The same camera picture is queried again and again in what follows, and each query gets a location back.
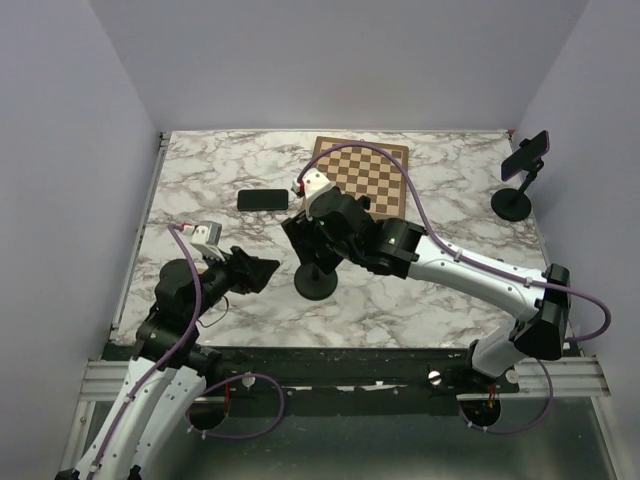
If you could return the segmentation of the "black smartphone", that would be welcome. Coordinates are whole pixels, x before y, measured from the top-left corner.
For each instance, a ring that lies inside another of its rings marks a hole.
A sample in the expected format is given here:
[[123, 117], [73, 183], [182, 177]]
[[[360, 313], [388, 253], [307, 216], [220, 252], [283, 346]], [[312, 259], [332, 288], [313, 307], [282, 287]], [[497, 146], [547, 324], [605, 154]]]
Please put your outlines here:
[[286, 211], [288, 207], [289, 195], [285, 189], [243, 189], [237, 195], [239, 211]]

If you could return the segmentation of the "black phone stand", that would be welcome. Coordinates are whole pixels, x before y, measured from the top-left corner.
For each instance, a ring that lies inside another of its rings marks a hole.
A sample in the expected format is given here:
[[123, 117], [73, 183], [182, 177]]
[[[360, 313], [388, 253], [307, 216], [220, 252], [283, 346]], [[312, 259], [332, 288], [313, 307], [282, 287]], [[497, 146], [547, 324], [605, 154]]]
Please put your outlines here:
[[298, 294], [311, 301], [320, 301], [330, 297], [338, 285], [335, 271], [325, 274], [317, 265], [306, 264], [296, 269], [294, 287]]
[[538, 159], [527, 169], [527, 175], [518, 189], [503, 188], [492, 195], [491, 207], [498, 217], [512, 223], [524, 221], [529, 217], [532, 203], [526, 195], [526, 190], [536, 180], [543, 167], [544, 161]]
[[362, 195], [359, 198], [354, 199], [352, 201], [351, 209], [354, 212], [369, 214], [370, 207], [371, 207], [371, 199], [366, 195]]

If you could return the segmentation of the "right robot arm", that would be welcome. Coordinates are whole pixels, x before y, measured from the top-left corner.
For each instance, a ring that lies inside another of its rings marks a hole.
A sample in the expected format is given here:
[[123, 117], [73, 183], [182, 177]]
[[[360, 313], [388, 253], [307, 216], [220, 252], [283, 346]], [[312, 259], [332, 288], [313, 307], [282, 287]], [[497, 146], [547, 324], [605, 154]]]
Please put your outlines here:
[[424, 227], [400, 218], [376, 220], [362, 201], [336, 188], [282, 228], [300, 263], [318, 268], [332, 286], [336, 267], [348, 260], [372, 274], [443, 285], [510, 314], [509, 326], [470, 345], [459, 371], [471, 391], [485, 390], [527, 357], [555, 361], [563, 355], [570, 272], [561, 265], [541, 271], [462, 250], [447, 253]]

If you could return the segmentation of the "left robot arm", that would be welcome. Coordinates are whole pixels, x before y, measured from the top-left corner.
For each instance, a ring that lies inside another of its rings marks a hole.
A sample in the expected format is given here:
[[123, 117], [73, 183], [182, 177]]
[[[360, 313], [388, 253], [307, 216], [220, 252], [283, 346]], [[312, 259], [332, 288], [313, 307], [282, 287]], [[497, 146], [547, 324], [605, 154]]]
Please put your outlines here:
[[142, 478], [193, 401], [220, 387], [222, 355], [197, 345], [196, 322], [230, 292], [261, 292], [280, 264], [232, 247], [207, 265], [198, 272], [185, 257], [160, 269], [116, 400], [82, 458], [58, 478]]

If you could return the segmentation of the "red-edged phone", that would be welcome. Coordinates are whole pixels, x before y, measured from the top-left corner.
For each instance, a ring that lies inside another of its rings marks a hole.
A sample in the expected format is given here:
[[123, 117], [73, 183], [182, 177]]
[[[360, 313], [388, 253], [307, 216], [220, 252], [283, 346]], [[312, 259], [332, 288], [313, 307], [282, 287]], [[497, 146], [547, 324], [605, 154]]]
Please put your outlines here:
[[532, 139], [524, 139], [520, 147], [501, 164], [500, 178], [508, 181], [522, 170], [528, 170], [537, 164], [549, 150], [549, 132], [542, 130]]

